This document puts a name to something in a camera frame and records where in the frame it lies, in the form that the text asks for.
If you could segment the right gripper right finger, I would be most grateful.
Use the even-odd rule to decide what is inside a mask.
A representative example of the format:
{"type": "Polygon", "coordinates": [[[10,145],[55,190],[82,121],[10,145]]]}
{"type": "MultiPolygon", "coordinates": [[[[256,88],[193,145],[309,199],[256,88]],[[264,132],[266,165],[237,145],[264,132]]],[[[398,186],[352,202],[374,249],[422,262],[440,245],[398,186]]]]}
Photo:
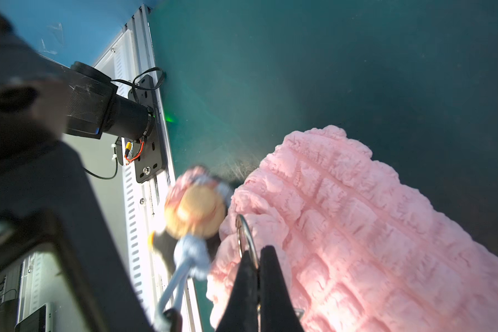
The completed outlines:
{"type": "Polygon", "coordinates": [[[266,246],[260,257],[261,331],[304,331],[295,314],[276,250],[266,246]]]}

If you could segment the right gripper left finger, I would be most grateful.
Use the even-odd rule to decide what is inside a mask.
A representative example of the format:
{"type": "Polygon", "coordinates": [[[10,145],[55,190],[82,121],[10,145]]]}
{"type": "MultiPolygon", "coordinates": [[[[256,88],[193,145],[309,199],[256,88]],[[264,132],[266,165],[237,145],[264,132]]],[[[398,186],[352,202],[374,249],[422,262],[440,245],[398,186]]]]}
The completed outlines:
{"type": "Polygon", "coordinates": [[[246,251],[216,331],[258,331],[258,299],[258,270],[251,260],[250,253],[246,251]]]}

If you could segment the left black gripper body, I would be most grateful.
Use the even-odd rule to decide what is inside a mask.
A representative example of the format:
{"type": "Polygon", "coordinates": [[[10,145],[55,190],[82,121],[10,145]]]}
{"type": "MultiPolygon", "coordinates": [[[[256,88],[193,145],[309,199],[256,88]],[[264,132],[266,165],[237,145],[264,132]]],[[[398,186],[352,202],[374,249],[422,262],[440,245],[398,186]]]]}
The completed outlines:
{"type": "Polygon", "coordinates": [[[93,331],[150,331],[78,154],[49,142],[0,161],[0,272],[54,254],[93,331]]]}

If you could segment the pink fluffy knitted bag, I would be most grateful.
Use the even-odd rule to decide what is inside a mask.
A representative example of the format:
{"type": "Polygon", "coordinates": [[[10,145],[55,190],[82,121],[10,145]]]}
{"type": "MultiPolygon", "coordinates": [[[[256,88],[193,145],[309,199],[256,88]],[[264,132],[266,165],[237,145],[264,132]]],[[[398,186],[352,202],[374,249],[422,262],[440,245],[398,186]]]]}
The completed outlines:
{"type": "Polygon", "coordinates": [[[295,131],[232,195],[210,324],[240,263],[235,219],[275,248],[306,331],[498,331],[498,257],[346,132],[295,131]]]}

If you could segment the white orange duck plush charm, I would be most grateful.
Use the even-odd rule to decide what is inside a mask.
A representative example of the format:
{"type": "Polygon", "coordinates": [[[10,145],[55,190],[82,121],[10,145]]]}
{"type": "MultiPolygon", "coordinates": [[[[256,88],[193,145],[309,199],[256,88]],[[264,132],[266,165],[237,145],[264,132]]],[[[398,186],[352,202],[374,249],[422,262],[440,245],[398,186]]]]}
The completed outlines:
{"type": "Polygon", "coordinates": [[[233,193],[229,182],[201,165],[187,169],[168,190],[164,230],[148,238],[148,246],[160,254],[171,276],[156,305],[156,331],[181,330],[187,280],[207,279],[233,193]]]}

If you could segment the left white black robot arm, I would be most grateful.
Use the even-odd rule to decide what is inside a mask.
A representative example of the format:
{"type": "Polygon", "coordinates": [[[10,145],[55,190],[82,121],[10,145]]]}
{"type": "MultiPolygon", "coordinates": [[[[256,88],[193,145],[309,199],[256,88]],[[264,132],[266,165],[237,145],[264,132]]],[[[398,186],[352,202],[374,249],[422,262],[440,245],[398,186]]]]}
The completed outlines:
{"type": "Polygon", "coordinates": [[[139,138],[152,119],[111,79],[34,51],[0,13],[0,273],[55,255],[92,331],[150,331],[78,153],[63,134],[139,138]]]}

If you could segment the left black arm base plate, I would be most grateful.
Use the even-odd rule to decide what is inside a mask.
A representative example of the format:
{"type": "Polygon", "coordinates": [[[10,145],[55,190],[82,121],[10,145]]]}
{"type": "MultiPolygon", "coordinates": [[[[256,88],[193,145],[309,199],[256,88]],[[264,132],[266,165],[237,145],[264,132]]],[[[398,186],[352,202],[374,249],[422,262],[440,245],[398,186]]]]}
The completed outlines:
{"type": "Polygon", "coordinates": [[[131,164],[136,171],[136,181],[144,183],[152,180],[158,173],[167,168],[167,153],[161,124],[159,99],[154,88],[154,79],[150,74],[142,76],[137,81],[138,88],[128,93],[131,105],[134,107],[134,118],[131,120],[140,130],[141,138],[136,139],[134,148],[129,155],[131,164]]]}

